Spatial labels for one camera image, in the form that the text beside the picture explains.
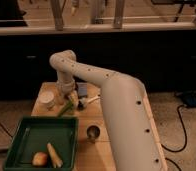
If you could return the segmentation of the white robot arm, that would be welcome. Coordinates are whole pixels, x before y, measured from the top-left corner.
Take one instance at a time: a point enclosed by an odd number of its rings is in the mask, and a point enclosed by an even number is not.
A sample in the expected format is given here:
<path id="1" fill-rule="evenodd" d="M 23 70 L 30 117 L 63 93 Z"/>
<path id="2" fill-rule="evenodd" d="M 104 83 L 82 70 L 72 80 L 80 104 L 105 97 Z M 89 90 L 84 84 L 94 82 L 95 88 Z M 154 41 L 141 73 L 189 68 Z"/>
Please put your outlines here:
<path id="1" fill-rule="evenodd" d="M 127 74 L 79 63 L 71 50 L 53 54 L 59 91 L 67 95 L 76 77 L 100 88 L 100 104 L 116 171 L 167 171 L 144 84 Z"/>

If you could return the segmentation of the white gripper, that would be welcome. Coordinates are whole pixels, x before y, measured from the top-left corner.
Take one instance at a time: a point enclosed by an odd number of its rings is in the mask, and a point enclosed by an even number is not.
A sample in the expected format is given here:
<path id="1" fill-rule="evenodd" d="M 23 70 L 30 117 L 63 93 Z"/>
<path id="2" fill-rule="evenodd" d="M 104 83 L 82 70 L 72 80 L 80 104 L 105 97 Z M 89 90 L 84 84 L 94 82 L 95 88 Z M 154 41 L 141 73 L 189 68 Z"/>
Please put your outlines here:
<path id="1" fill-rule="evenodd" d="M 78 96 L 75 90 L 75 80 L 73 75 L 66 72 L 57 72 L 57 89 L 63 99 L 68 99 L 74 106 L 78 105 Z"/>

